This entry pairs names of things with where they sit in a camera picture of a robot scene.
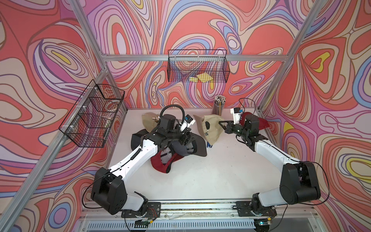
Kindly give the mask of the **dark grey cap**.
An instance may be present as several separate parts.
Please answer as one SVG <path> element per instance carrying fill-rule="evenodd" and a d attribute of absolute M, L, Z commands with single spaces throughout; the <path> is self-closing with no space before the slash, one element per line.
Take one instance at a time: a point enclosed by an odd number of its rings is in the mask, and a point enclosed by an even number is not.
<path fill-rule="evenodd" d="M 191 133 L 191 139 L 193 140 L 187 145 L 181 145 L 179 141 L 175 141 L 172 143 L 171 147 L 176 154 L 182 157 L 190 155 L 206 157 L 207 150 L 205 140 L 201 136 L 194 133 Z"/>
<path fill-rule="evenodd" d="M 146 136 L 147 134 L 148 134 L 148 131 L 146 129 L 142 129 L 138 131 L 137 133 L 132 134 L 131 141 L 130 141 L 130 147 L 132 151 L 134 151 L 141 144 L 142 137 Z"/>

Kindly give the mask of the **beige cap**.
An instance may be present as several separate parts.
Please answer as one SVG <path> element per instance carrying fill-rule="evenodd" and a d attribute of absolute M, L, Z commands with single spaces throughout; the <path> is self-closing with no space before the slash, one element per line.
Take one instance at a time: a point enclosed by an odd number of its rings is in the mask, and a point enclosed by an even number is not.
<path fill-rule="evenodd" d="M 147 112 L 142 115 L 142 124 L 144 128 L 151 132 L 158 124 L 159 115 L 153 112 Z"/>
<path fill-rule="evenodd" d="M 197 123 L 197 128 L 200 136 L 202 136 L 211 146 L 213 146 L 219 136 L 224 133 L 224 129 L 220 126 L 219 122 L 224 119 L 219 115 L 193 115 Z"/>

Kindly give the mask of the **dark red cap front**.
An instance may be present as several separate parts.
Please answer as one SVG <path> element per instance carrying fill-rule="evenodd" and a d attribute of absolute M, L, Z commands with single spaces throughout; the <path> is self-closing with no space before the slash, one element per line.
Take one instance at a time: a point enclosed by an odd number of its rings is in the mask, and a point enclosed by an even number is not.
<path fill-rule="evenodd" d="M 153 156 L 150 161 L 152 167 L 164 174 L 168 174 L 171 171 L 172 164 L 176 161 L 183 159 L 183 156 L 180 156 L 177 153 L 170 151 L 162 151 Z"/>

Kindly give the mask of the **dark red cap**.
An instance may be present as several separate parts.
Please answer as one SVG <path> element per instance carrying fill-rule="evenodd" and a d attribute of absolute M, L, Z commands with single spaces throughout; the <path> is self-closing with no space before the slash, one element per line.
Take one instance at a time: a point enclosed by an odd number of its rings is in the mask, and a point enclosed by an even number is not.
<path fill-rule="evenodd" d="M 252 113 L 250 112 L 245 112 L 241 115 L 241 119 L 239 121 L 239 123 L 243 126 L 244 123 L 245 123 L 245 118 L 247 116 L 250 116 L 250 115 L 253 115 Z M 266 129 L 266 128 L 269 128 L 269 123 L 266 119 L 263 119 L 263 118 L 258 118 L 259 119 L 259 130 L 263 130 L 263 129 Z"/>
<path fill-rule="evenodd" d="M 180 156 L 177 153 L 170 151 L 162 151 L 153 156 L 150 161 L 152 167 L 164 174 L 168 174 L 171 171 L 172 164 L 176 161 L 183 159 L 183 156 Z"/>

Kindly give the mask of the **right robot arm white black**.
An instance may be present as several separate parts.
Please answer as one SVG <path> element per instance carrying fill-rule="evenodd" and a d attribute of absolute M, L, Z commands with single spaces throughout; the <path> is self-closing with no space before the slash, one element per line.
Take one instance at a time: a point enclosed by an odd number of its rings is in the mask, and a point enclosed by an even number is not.
<path fill-rule="evenodd" d="M 225 133 L 241 138 L 243 144 L 263 156 L 281 172 L 278 188 L 253 195 L 251 202 L 245 207 L 252 214 L 260 216 L 274 206 L 303 204 L 320 199 L 321 191 L 314 164 L 292 157 L 261 135 L 257 116 L 246 116 L 243 125 L 235 119 L 218 123 Z"/>

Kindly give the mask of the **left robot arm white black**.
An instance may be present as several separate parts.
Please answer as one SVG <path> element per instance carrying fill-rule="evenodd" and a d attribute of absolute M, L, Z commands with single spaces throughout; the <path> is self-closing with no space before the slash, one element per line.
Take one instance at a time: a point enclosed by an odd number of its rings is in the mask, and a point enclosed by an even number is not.
<path fill-rule="evenodd" d="M 172 142 L 187 145 L 193 140 L 190 126 L 195 120 L 186 115 L 180 123 L 175 122 L 173 115 L 160 116 L 157 126 L 140 139 L 137 148 L 126 158 L 109 169 L 100 168 L 95 174 L 91 199 L 111 215 L 121 210 L 141 210 L 145 198 L 138 193 L 127 193 L 125 184 L 145 162 L 168 148 Z"/>

